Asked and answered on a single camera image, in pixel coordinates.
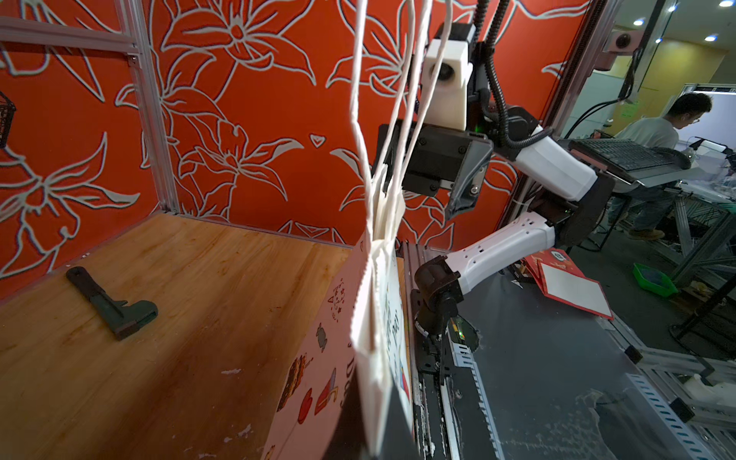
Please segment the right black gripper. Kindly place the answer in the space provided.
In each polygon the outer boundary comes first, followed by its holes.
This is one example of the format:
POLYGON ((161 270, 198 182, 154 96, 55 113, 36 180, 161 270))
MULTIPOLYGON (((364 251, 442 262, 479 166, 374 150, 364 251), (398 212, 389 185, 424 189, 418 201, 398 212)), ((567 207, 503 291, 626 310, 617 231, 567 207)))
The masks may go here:
POLYGON ((445 219, 475 209, 494 144, 483 134, 422 126, 402 189, 425 197, 448 191, 445 219))

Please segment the red RICH paper bag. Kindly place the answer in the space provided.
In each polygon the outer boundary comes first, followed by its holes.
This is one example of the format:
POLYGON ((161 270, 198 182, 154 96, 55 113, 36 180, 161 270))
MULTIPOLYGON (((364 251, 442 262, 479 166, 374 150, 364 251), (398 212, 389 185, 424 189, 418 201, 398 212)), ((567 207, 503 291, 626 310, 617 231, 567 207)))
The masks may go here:
POLYGON ((601 285, 588 278, 569 255, 547 249, 522 260, 545 297, 607 320, 614 315, 601 285))

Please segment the white happy day paper bag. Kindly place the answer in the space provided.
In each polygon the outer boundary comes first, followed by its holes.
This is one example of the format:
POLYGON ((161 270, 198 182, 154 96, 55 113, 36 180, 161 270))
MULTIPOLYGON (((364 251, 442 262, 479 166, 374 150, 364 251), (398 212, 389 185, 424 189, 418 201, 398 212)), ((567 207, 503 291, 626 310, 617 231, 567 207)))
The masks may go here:
POLYGON ((432 5, 408 11, 410 33, 382 148, 372 164, 358 120, 366 63, 367 5, 356 6, 349 120, 356 142, 363 232, 293 360, 262 456, 266 459, 415 459, 414 415, 396 237, 406 210, 401 189, 425 112, 415 111, 432 5))

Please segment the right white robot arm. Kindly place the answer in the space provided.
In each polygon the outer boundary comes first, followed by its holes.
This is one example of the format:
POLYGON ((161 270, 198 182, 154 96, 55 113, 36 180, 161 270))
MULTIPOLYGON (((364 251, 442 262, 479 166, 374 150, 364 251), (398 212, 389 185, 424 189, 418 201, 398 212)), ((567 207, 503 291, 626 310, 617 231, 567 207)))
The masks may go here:
POLYGON ((526 109, 506 103, 494 59, 507 8, 480 1, 470 23, 445 23, 406 67, 417 87, 408 113, 379 129, 373 167, 379 189, 428 197, 447 189, 447 219, 475 208, 495 154, 542 187, 513 222, 418 268, 415 324, 427 338, 443 335, 464 297, 497 271, 580 243, 613 192, 611 177, 575 158, 526 109))

